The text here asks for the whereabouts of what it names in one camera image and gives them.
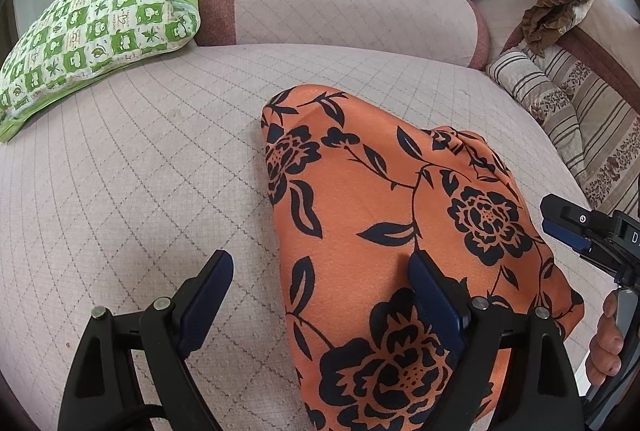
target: metal screw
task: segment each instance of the metal screw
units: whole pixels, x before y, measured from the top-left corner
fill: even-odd
[[[471,300],[471,305],[473,305],[478,310],[487,310],[489,308],[489,302],[484,297],[474,297]]]
[[[540,319],[549,319],[550,315],[551,314],[549,313],[549,310],[547,310],[543,306],[536,307],[536,316]]]
[[[91,317],[94,319],[102,319],[107,315],[107,309],[104,306],[95,306],[91,310]]]
[[[159,297],[154,301],[156,310],[166,310],[169,306],[171,306],[171,300],[168,297]]]

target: sofa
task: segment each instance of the sofa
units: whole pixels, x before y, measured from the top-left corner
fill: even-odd
[[[566,341],[577,367],[612,282],[542,233],[538,207],[549,193],[589,204],[543,128],[483,72],[534,1],[199,0],[195,42],[31,119],[0,146],[0,370],[35,424],[57,426],[93,306],[143,309],[226,249],[234,282],[191,373],[226,431],[313,428],[284,335],[260,136],[264,104],[301,83],[486,138],[584,297]]]

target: finger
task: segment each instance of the finger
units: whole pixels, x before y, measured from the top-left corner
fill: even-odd
[[[604,375],[614,376],[620,371],[620,357],[600,348],[597,335],[589,343],[590,358],[593,366]]]
[[[605,317],[604,314],[600,316],[600,320],[598,321],[598,333],[596,337],[598,338],[600,348],[615,355],[620,353],[625,343],[622,338],[622,332],[620,332],[620,329],[616,326],[614,319],[612,317]]]
[[[602,373],[597,367],[594,366],[593,361],[591,361],[591,356],[587,357],[587,362],[584,364],[585,369],[587,370],[587,379],[594,386],[600,386],[604,384],[606,380],[606,375]]]
[[[604,312],[605,317],[613,317],[613,314],[616,313],[618,309],[618,298],[616,297],[616,293],[611,292],[604,300],[602,304],[602,311]]]

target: orange fabric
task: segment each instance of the orange fabric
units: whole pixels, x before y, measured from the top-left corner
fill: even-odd
[[[479,135],[418,130],[347,93],[281,92],[263,109],[287,332],[316,429],[419,429],[456,358],[418,314],[406,269],[427,251],[471,296],[549,308],[563,335],[584,305]],[[498,356],[482,412],[500,393]]]

